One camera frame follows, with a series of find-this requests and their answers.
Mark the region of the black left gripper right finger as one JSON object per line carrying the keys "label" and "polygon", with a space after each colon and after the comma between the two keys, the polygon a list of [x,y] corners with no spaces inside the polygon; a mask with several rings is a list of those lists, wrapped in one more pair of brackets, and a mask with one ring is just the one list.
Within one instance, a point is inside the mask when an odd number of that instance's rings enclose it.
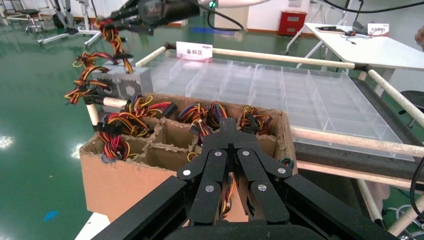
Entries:
{"label": "black left gripper right finger", "polygon": [[264,153],[231,121],[233,169],[254,240],[391,240],[384,228]]}

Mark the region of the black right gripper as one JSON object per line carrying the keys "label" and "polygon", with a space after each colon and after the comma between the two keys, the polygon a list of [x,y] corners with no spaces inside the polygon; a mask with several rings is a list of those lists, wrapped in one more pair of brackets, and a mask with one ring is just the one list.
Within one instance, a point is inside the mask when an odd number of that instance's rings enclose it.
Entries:
{"label": "black right gripper", "polygon": [[167,25],[199,14],[200,7],[191,0],[140,0],[138,3],[125,3],[112,11],[109,19],[114,21],[118,31],[152,36],[152,26]]}

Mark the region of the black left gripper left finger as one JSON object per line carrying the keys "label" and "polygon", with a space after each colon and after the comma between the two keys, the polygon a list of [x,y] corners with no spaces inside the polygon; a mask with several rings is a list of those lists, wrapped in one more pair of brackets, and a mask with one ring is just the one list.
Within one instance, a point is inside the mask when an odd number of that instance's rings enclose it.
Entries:
{"label": "black left gripper left finger", "polygon": [[212,226],[220,217],[228,181],[232,119],[204,138],[202,152],[143,197],[95,240],[177,240],[177,232]]}

